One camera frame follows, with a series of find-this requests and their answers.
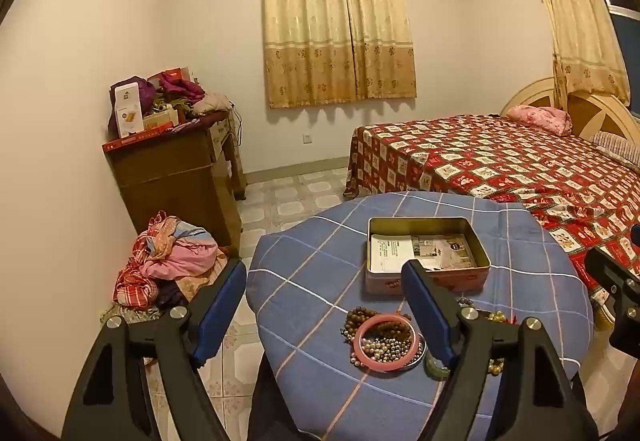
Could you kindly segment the green jade bangle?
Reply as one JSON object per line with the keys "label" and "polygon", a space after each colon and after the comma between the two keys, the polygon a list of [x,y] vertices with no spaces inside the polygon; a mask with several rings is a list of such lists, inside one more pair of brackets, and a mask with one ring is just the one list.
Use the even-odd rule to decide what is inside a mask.
{"label": "green jade bangle", "polygon": [[424,354],[424,367],[427,376],[437,381],[444,381],[450,375],[448,367],[439,359],[436,359],[430,350]]}

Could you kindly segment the striped grey pillow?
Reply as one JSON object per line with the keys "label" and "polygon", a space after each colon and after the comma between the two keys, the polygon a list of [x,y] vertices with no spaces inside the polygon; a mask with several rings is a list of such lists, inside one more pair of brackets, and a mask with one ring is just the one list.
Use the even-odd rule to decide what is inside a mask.
{"label": "striped grey pillow", "polygon": [[590,138],[590,142],[604,156],[639,172],[640,149],[631,141],[614,133],[599,131]]}

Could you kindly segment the pink metal tin box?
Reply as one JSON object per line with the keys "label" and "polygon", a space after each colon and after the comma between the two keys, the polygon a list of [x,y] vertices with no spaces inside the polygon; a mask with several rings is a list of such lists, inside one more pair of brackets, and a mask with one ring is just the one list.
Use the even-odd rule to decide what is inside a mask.
{"label": "pink metal tin box", "polygon": [[401,269],[411,260],[455,293],[478,293],[485,285],[490,261],[467,219],[375,216],[367,235],[364,287],[371,295],[400,295]]}

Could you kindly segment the printed paper in tin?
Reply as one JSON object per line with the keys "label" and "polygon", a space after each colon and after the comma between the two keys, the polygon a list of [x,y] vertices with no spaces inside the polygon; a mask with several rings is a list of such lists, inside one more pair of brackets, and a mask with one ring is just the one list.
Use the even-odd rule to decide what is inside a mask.
{"label": "printed paper in tin", "polygon": [[430,272],[477,267],[463,235],[375,234],[371,237],[369,270],[372,273],[399,273],[410,260],[418,261]]}

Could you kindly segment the pink floral pillow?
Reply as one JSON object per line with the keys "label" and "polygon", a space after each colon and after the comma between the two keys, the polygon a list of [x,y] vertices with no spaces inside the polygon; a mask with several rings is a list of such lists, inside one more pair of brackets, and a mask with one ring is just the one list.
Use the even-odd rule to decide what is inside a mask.
{"label": "pink floral pillow", "polygon": [[564,110],[550,106],[518,105],[506,111],[506,117],[529,127],[546,130],[556,136],[567,136],[573,131],[573,121]]}

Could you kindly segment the white product box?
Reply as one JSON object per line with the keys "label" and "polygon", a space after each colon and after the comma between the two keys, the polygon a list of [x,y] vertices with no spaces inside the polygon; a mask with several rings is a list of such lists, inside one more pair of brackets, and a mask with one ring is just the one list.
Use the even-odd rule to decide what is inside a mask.
{"label": "white product box", "polygon": [[127,138],[144,130],[140,88],[136,82],[130,82],[115,89],[114,116],[121,138]]}

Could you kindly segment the pile of clothes on floor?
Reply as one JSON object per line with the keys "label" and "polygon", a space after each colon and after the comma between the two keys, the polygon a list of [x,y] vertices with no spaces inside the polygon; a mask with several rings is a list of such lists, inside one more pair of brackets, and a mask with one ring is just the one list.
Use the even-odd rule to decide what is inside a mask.
{"label": "pile of clothes on floor", "polygon": [[100,323],[117,315],[127,323],[154,321],[176,305],[188,305],[237,255],[236,248],[218,245],[203,227],[161,211],[134,241]]}

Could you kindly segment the magenta cloth bundle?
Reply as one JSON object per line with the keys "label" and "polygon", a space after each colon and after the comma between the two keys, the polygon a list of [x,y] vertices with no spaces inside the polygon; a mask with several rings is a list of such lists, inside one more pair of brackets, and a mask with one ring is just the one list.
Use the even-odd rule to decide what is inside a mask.
{"label": "magenta cloth bundle", "polygon": [[160,74],[160,89],[169,100],[183,98],[191,104],[198,103],[205,97],[205,91],[197,83],[171,76],[168,72]]}

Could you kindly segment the brown wooden desk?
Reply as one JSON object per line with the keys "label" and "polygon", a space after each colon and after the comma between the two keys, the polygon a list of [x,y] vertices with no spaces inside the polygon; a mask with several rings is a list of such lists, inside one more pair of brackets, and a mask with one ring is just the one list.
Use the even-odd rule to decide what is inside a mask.
{"label": "brown wooden desk", "polygon": [[210,112],[174,130],[104,153],[137,232],[163,211],[240,248],[236,202],[246,181],[230,112]]}

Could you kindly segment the pink folded cloth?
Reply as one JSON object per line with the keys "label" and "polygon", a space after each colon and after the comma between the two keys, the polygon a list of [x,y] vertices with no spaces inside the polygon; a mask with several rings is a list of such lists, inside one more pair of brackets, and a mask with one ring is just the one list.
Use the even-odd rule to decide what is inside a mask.
{"label": "pink folded cloth", "polygon": [[232,102],[226,94],[210,92],[193,105],[195,115],[204,116],[210,112],[231,112]]}

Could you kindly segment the pink jade bangle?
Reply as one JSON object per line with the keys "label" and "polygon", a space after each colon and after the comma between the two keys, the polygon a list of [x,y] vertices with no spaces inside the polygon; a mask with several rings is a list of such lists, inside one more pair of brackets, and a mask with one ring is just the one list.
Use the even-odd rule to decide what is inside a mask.
{"label": "pink jade bangle", "polygon": [[354,314],[342,329],[350,363],[373,372],[408,371],[424,357],[423,337],[407,315]]}

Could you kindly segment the flat red box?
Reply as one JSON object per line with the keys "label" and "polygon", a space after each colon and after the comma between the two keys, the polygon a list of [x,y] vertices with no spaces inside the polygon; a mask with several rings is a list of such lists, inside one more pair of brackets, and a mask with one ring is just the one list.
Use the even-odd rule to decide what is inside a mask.
{"label": "flat red box", "polygon": [[102,150],[104,153],[111,152],[112,150],[115,150],[115,149],[130,146],[132,144],[136,144],[146,140],[151,140],[151,138],[157,138],[158,136],[161,136],[174,129],[175,129],[175,126],[172,122],[164,123],[161,126],[158,126],[149,130],[144,130],[142,132],[130,134],[126,136],[126,138],[118,138],[117,140],[104,143],[102,145]]}

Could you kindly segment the purple cloth bundle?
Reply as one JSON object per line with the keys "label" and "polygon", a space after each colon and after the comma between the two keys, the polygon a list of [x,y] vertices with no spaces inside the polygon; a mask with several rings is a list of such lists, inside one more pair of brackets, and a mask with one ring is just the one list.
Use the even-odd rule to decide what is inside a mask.
{"label": "purple cloth bundle", "polygon": [[139,76],[130,77],[125,80],[120,80],[111,85],[110,88],[110,101],[112,106],[115,106],[115,90],[120,86],[127,86],[127,84],[135,83],[139,88],[139,97],[140,97],[140,106],[143,114],[146,114],[151,109],[155,97],[156,90],[152,83],[150,83],[145,78],[141,78]]}

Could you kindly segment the cream wooden headboard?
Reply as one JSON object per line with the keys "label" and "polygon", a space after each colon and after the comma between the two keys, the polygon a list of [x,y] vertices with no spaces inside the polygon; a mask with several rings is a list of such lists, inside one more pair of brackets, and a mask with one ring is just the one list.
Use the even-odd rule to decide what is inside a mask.
{"label": "cream wooden headboard", "polygon": [[[518,91],[504,105],[501,116],[505,116],[513,106],[553,106],[554,79],[542,78]],[[639,123],[627,107],[615,96],[579,91],[568,96],[568,115],[573,121],[573,133],[588,140],[599,131],[613,133],[626,138],[635,146],[639,145]]]}

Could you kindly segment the beige window curtain centre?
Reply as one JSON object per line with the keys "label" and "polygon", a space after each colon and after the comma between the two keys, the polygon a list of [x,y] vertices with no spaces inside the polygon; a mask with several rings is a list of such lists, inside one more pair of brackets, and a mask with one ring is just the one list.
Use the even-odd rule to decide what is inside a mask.
{"label": "beige window curtain centre", "polygon": [[406,0],[264,0],[268,104],[416,97]]}

